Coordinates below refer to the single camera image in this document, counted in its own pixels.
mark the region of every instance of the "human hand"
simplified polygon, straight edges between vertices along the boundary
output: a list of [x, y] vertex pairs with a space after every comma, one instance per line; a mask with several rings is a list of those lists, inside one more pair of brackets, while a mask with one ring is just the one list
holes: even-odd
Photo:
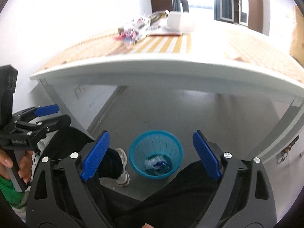
[[[20, 178], [23, 178], [23, 181], [27, 184], [32, 177], [32, 156], [34, 152], [33, 151], [27, 151], [25, 152], [25, 155], [21, 158], [19, 162], [19, 176]], [[10, 176], [7, 174], [7, 171], [5, 169], [12, 168], [13, 162], [10, 159], [10, 157], [6, 154], [6, 152], [2, 149], [0, 149], [0, 175], [4, 177], [7, 180], [10, 180]]]
[[145, 224], [142, 228], [154, 228], [154, 227], [151, 225]]

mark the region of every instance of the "wall socket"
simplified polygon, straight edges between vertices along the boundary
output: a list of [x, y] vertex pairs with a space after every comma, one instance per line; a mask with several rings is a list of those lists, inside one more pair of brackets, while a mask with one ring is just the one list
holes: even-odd
[[75, 92], [76, 98], [81, 99], [82, 96], [86, 93], [86, 90], [83, 87], [83, 85], [79, 85], [78, 87], [75, 88], [74, 92]]

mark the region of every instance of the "white shoe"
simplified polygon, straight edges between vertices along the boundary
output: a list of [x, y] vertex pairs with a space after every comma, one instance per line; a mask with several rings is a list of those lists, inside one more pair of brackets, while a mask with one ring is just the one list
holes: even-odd
[[116, 183], [119, 187], [124, 187], [124, 186], [129, 185], [129, 183], [130, 183], [130, 176], [129, 176], [129, 173], [126, 171], [126, 165], [128, 163], [128, 158], [123, 149], [117, 148], [117, 149], [115, 149], [115, 151], [117, 151], [119, 153], [121, 162], [123, 164], [123, 173], [121, 174], [121, 176], [118, 179], [116, 179]]

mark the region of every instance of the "green cloth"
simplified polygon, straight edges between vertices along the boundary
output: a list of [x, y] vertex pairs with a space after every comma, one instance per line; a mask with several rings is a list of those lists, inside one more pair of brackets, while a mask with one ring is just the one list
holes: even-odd
[[15, 190], [11, 180], [7, 180], [0, 176], [0, 190], [2, 191], [5, 199], [12, 207], [21, 209], [26, 205], [26, 203], [21, 203], [23, 200], [24, 193], [18, 193]]

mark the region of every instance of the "striped tabletop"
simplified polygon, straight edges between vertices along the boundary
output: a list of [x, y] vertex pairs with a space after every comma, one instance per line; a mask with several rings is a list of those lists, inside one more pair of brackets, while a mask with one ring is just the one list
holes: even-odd
[[197, 26], [189, 35], [149, 36], [129, 47], [116, 40], [117, 36], [117, 30], [111, 30], [90, 37], [53, 57], [37, 72], [83, 59], [92, 58], [94, 62], [93, 58], [111, 55], [193, 54], [258, 65], [304, 83], [302, 66], [276, 48], [267, 36], [230, 23], [213, 21], [201, 28]]

